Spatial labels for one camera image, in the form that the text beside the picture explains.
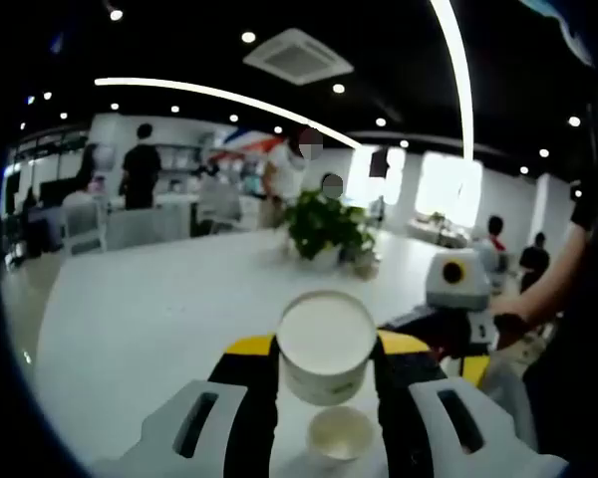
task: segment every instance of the person's arm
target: person's arm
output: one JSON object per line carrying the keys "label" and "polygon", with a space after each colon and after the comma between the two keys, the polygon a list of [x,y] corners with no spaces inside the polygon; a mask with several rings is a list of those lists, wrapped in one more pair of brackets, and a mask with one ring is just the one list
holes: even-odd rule
{"label": "person's arm", "polygon": [[551,320],[562,308],[583,257],[586,241],[585,229],[571,224],[565,246],[545,274],[517,298],[493,302],[492,311],[496,315],[516,314],[531,327]]}

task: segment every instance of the air conditioner vent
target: air conditioner vent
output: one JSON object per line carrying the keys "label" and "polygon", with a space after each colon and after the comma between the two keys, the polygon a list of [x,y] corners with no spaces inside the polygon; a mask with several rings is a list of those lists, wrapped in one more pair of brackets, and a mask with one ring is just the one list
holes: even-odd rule
{"label": "air conditioner vent", "polygon": [[354,70],[331,49],[296,28],[262,43],[243,62],[298,86]]}

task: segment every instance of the paper cup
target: paper cup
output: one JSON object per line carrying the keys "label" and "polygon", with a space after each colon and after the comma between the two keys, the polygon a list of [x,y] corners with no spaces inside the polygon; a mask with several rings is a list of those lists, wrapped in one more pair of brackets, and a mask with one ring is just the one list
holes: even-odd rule
{"label": "paper cup", "polygon": [[368,310],[335,291],[304,294],[284,311],[277,343],[288,387],[314,405],[338,405],[361,387],[377,331]]}
{"label": "paper cup", "polygon": [[374,429],[370,419],[354,408],[335,406],[317,414],[308,427],[313,461],[334,466],[359,458],[370,448]]}

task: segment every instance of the table surface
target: table surface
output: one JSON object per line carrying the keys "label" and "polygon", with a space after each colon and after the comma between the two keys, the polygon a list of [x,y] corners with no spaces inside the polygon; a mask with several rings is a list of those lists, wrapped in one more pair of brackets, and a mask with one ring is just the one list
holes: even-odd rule
{"label": "table surface", "polygon": [[[193,379],[206,379],[236,340],[274,332],[286,305],[330,289],[359,298],[377,325],[424,301],[440,249],[382,232],[379,274],[318,272],[283,253],[282,232],[209,236],[69,259],[45,312],[35,369],[39,402],[85,464],[124,454],[143,420]],[[373,450],[345,476],[387,476],[372,364],[348,402],[375,423]],[[271,476],[315,476],[305,430],[320,409],[280,383]]]}

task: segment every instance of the floor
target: floor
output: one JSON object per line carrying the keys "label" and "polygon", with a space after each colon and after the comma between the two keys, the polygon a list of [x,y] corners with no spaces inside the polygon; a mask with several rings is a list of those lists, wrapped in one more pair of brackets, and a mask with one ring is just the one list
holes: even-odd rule
{"label": "floor", "polygon": [[0,287],[7,326],[25,377],[33,377],[38,335],[47,299],[64,262],[62,251],[30,259],[18,268],[2,273]]}

